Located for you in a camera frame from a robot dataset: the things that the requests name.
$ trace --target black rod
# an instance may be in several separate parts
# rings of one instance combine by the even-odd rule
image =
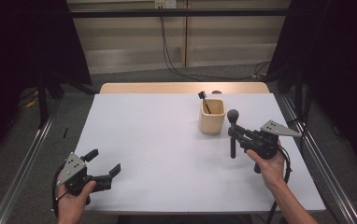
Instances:
[[[43,11],[28,14],[66,15],[72,18],[124,18],[124,17],[224,17],[224,16],[304,16],[313,13],[310,9],[288,8],[226,8],[226,9],[76,9],[69,12]]]
[[[37,88],[38,88],[38,102],[39,102],[39,116],[40,116],[38,129],[42,129],[48,119],[47,94],[45,91],[44,74],[42,72],[39,72]]]
[[[303,94],[302,94],[302,76],[300,68],[297,68],[295,76],[295,112],[300,120],[303,120]]]

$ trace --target black cable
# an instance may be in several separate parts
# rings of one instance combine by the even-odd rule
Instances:
[[[287,121],[287,125],[292,125],[294,122],[302,122],[303,123],[304,130],[301,130],[302,135],[301,135],[301,139],[299,142],[299,151],[303,158],[304,158],[304,144],[303,144],[303,142],[304,142],[304,138],[305,138],[305,133],[307,131],[307,117],[309,114],[311,104],[312,104],[312,92],[309,90],[309,87],[307,87],[307,95],[306,95],[306,99],[305,99],[303,115],[301,116],[301,118],[296,118],[296,119]]]
[[[68,193],[68,191],[67,191],[65,194],[63,194],[59,198],[56,197],[56,180],[57,180],[57,177],[59,176],[59,173],[64,169],[64,166],[65,166],[65,162],[59,166],[59,168],[57,169],[57,171],[53,177],[53,181],[52,181],[52,211],[56,217],[59,216],[59,201],[60,201],[60,199],[63,198],[63,196],[65,196],[66,193]]]
[[[284,175],[284,182],[288,183],[289,178],[290,178],[290,172],[292,171],[290,156],[289,156],[289,153],[286,151],[286,149],[284,149],[284,147],[279,146],[278,151],[283,155],[283,158],[286,161],[286,173]],[[266,220],[267,224],[271,223],[272,217],[274,216],[277,207],[278,207],[278,204],[276,201],[274,201],[274,203],[272,204],[271,210],[269,210],[268,219]]]
[[[254,75],[255,75],[255,80],[254,80],[254,81],[255,81],[255,82],[256,82],[257,79],[258,79],[258,73],[259,73],[267,64],[269,64],[269,63],[271,63],[271,62],[257,63],[257,64],[255,65],[255,67],[254,67]],[[260,64],[263,64],[263,66],[261,66],[261,68],[257,70],[257,67],[258,67]]]
[[[172,61],[170,60],[170,55],[169,55],[169,50],[167,48],[167,42],[166,42],[166,37],[165,37],[165,28],[164,28],[164,18],[160,17],[161,21],[161,29],[162,29],[162,39],[164,42],[164,63],[166,67],[169,69],[170,72],[182,76],[182,77],[187,77],[196,81],[202,82],[203,80],[195,78],[195,77],[211,77],[211,78],[217,78],[217,79],[229,79],[229,80],[243,80],[246,78],[251,78],[252,76],[247,76],[247,77],[214,77],[214,76],[206,76],[206,75],[198,75],[198,74],[182,74],[180,73],[175,66],[172,64]]]

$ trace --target white tabletop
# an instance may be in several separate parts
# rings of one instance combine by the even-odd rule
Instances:
[[[238,125],[259,130],[285,120],[273,94],[218,94]],[[197,94],[125,93],[96,95],[76,154],[98,148],[89,175],[121,172],[112,189],[91,195],[87,210],[113,214],[209,214],[269,211],[274,201],[254,162],[236,144],[230,157],[229,122],[219,134],[198,129]],[[306,210],[324,210],[321,197],[292,137],[280,142],[292,159],[289,187]]]

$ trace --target aluminum rail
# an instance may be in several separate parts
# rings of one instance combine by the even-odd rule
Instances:
[[[285,96],[282,96],[282,98],[283,103],[286,105],[287,110],[289,111],[289,114],[291,115],[292,119],[297,119],[292,99],[288,99]],[[305,125],[303,122],[297,121],[295,125],[299,132],[304,131]],[[314,138],[312,137],[309,131],[304,132],[304,141],[307,145],[310,155],[312,156],[313,160],[316,162],[316,165],[321,171],[321,175],[325,183],[327,184],[327,187],[332,192],[336,203],[342,212],[342,215],[345,217],[348,223],[357,224],[357,213],[350,201],[350,198],[342,189],[341,185],[338,183],[336,176],[330,169],[330,166],[323,157],[321,150],[319,149],[318,145],[316,144]]]
[[[19,194],[24,186],[24,182],[27,179],[27,176],[30,173],[31,167],[36,160],[36,155],[38,151],[42,147],[42,143],[44,142],[48,131],[50,130],[50,126],[53,122],[53,119],[57,113],[61,100],[58,101],[57,105],[54,107],[49,119],[46,121],[44,127],[42,129],[38,129],[36,132],[36,137],[30,146],[23,162],[21,163],[21,167],[16,173],[15,178],[13,179],[7,193],[5,194],[3,200],[0,202],[0,224],[7,223],[7,219],[19,198]]]

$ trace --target wooden cup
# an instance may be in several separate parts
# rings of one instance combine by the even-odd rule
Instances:
[[[202,101],[199,113],[199,130],[202,133],[219,133],[225,118],[225,106],[221,99],[206,99]]]

